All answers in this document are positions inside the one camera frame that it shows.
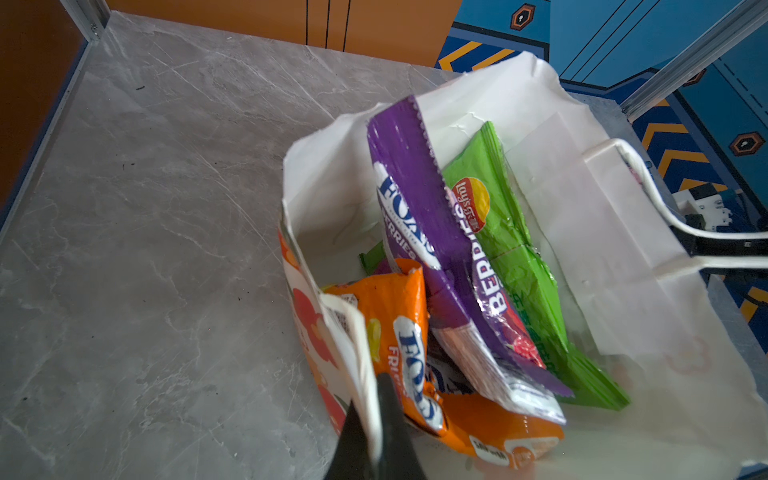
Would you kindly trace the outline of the orange snack packet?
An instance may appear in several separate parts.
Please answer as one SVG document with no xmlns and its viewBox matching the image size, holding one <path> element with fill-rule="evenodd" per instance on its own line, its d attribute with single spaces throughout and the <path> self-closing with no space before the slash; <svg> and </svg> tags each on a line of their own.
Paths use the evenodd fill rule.
<svg viewBox="0 0 768 480">
<path fill-rule="evenodd" d="M 427 355 L 429 314 L 422 266 L 400 259 L 399 272 L 326 288 L 363 325 L 372 367 L 394 382 L 406 418 L 452 450 L 519 469 L 563 440 L 552 422 L 509 412 L 478 393 L 452 393 L 437 384 Z"/>
</svg>

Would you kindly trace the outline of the white paper bag with flowers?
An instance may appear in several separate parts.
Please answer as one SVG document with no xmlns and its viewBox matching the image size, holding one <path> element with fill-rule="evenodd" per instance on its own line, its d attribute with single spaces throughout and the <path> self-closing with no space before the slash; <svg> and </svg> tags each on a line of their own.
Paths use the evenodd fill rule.
<svg viewBox="0 0 768 480">
<path fill-rule="evenodd" d="M 618 413 L 569 406 L 564 442 L 520 479 L 733 479 L 767 459 L 767 364 L 724 285 L 685 252 L 617 145 L 545 61 L 524 53 L 417 99 L 446 165 L 483 121 L 553 268 L 568 331 L 627 388 Z"/>
</svg>

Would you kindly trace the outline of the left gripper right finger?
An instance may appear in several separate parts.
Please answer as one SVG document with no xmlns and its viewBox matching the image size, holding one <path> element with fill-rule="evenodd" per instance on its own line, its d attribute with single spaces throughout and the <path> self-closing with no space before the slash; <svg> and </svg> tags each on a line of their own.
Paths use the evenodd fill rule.
<svg viewBox="0 0 768 480">
<path fill-rule="evenodd" d="M 392 377 L 377 375 L 377 393 L 382 422 L 382 454 L 374 469 L 375 479 L 426 480 L 413 447 L 401 402 Z"/>
</svg>

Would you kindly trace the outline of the aluminium corner post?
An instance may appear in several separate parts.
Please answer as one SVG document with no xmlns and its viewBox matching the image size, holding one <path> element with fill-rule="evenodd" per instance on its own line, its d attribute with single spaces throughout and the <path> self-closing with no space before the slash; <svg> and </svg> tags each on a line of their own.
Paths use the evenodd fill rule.
<svg viewBox="0 0 768 480">
<path fill-rule="evenodd" d="M 767 22 L 767 0 L 744 0 L 656 72 L 620 105 L 630 123 Z"/>
<path fill-rule="evenodd" d="M 60 3 L 88 42 L 103 38 L 111 16 L 105 0 L 61 0 Z"/>
</svg>

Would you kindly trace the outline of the purple small snack packet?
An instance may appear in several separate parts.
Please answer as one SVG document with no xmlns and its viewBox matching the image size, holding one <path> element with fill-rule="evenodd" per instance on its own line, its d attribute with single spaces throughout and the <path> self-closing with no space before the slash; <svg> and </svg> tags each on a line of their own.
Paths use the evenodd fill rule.
<svg viewBox="0 0 768 480">
<path fill-rule="evenodd" d="M 423 268 L 430 331 L 474 392 L 558 425 L 570 389 L 550 373 L 438 168 L 415 97 L 367 125 L 390 261 Z"/>
</svg>

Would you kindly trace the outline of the left aluminium corner post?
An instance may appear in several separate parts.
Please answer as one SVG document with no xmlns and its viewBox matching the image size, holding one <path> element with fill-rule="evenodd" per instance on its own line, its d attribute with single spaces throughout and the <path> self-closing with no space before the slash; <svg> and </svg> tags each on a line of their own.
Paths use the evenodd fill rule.
<svg viewBox="0 0 768 480">
<path fill-rule="evenodd" d="M 88 42 L 103 38 L 111 16 L 105 0 L 61 0 L 60 3 Z"/>
</svg>

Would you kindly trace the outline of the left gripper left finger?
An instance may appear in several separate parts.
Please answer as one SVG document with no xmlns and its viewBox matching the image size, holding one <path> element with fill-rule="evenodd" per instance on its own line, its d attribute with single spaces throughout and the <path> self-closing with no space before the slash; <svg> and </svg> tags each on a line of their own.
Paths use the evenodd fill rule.
<svg viewBox="0 0 768 480">
<path fill-rule="evenodd" d="M 354 404 L 350 406 L 325 480 L 371 478 L 367 437 Z"/>
</svg>

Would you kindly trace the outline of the right aluminium corner post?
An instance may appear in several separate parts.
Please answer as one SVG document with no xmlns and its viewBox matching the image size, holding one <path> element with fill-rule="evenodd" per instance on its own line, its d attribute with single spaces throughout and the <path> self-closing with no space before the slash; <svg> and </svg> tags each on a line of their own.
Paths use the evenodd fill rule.
<svg viewBox="0 0 768 480">
<path fill-rule="evenodd" d="M 656 72 L 620 105 L 630 123 L 767 22 L 767 0 L 744 0 Z"/>
</svg>

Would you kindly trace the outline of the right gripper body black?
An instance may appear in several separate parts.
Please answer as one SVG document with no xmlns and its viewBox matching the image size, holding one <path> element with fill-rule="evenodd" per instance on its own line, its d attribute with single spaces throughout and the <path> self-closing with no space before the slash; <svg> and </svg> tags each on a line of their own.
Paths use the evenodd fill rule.
<svg viewBox="0 0 768 480">
<path fill-rule="evenodd" d="M 693 256 L 767 256 L 767 240 L 722 240 L 695 237 L 683 233 L 683 247 Z M 766 269 L 725 269 L 705 268 L 701 276 L 706 283 L 713 275 L 724 275 L 725 279 L 731 279 L 737 283 L 751 284 L 758 280 L 767 280 Z"/>
</svg>

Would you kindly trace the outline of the large green Lays chip bag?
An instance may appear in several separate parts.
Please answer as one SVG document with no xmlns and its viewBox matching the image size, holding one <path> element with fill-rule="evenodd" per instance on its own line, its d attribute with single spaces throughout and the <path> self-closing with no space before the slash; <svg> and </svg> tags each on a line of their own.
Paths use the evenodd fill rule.
<svg viewBox="0 0 768 480">
<path fill-rule="evenodd" d="M 546 369 L 569 389 L 558 403 L 609 410 L 626 407 L 629 396 L 567 337 L 557 283 L 535 251 L 522 209 L 508 184 L 502 144 L 492 123 L 484 124 L 464 150 L 439 169 L 472 232 L 514 304 Z M 372 251 L 381 270 L 393 268 L 385 237 Z"/>
</svg>

